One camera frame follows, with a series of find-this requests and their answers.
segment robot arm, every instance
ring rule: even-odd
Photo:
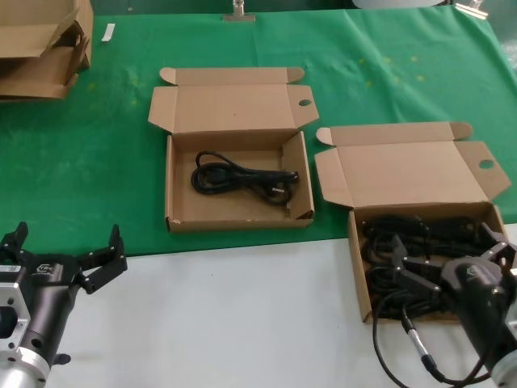
[[[91,294],[128,269],[118,226],[108,247],[85,255],[34,255],[23,249],[21,222],[0,242],[0,388],[42,388],[53,365],[78,290]],[[83,272],[95,269],[89,275]]]
[[[395,281],[415,297],[456,314],[469,340],[497,386],[517,387],[517,247],[482,224],[479,234],[493,247],[479,257],[445,264],[411,258],[398,236],[393,239]],[[447,382],[422,344],[413,323],[402,325],[427,370]]]

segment silver metal component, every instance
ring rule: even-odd
[[[0,358],[0,388],[43,388],[50,366],[30,349],[18,348]]]
[[[227,22],[254,22],[255,15],[244,12],[244,0],[233,0],[233,13],[224,15],[223,20]]]
[[[485,20],[488,17],[488,14],[479,9],[482,3],[483,0],[472,0],[468,6],[456,3],[455,7],[457,10],[464,12],[467,15]]]
[[[420,356],[420,358],[429,354],[426,347],[423,346],[422,340],[420,339],[420,335],[418,335],[418,333],[415,329],[409,330],[407,332],[407,335],[411,338],[411,342],[417,348],[417,352],[418,352],[418,355]]]
[[[492,369],[492,380],[496,386],[517,386],[517,350],[506,354]]]
[[[27,330],[29,321],[31,320],[31,315],[29,314],[29,310],[23,299],[22,290],[19,288],[18,283],[0,283],[0,306],[12,307],[18,316],[18,322],[11,336],[9,338],[0,339],[1,360],[5,352],[12,353],[13,349],[19,346]]]
[[[506,325],[511,334],[517,339],[517,305],[515,302],[508,308],[506,313]]]

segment open cardboard box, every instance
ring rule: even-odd
[[[65,98],[92,30],[90,0],[0,0],[0,101]]]
[[[362,224],[375,217],[418,215],[424,221],[471,217],[504,233],[498,194],[510,180],[485,143],[459,141],[466,123],[383,124],[321,128],[331,150],[316,155],[323,197],[351,209],[348,222],[355,288],[363,322],[372,321],[372,295],[361,258]]]
[[[299,68],[171,69],[175,86],[154,88],[149,122],[170,132],[166,159],[166,224],[170,231],[301,228],[313,219],[313,194],[304,134],[318,118]],[[191,186],[195,156],[222,153],[244,167],[297,171],[286,206],[237,190],[215,196]],[[204,157],[202,162],[211,162]]]

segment table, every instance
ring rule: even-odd
[[[101,44],[107,23],[113,39]],[[488,23],[451,7],[95,18],[93,68],[65,101],[0,105],[0,233],[19,221],[32,251],[103,246],[114,223],[130,255],[347,236],[346,210],[322,199],[317,128],[463,120],[517,181],[517,82]],[[305,230],[166,232],[166,134],[148,122],[164,66],[301,66],[320,120],[305,134],[316,207]],[[496,201],[517,221],[517,189]]]
[[[517,242],[517,224],[506,231]],[[459,326],[418,331],[448,377],[477,362]],[[405,384],[439,386],[400,324],[379,336]],[[72,362],[49,388],[395,387],[361,323],[347,239],[130,259],[105,288],[80,292],[60,351]]]

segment white table surface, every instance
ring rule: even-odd
[[[506,228],[517,241],[517,225]],[[395,386],[361,323],[348,240],[132,258],[80,292],[48,388],[373,388]],[[419,325],[440,370],[477,361],[461,327]],[[389,367],[411,387],[443,386],[398,323],[380,326]],[[493,387],[492,382],[478,385]]]

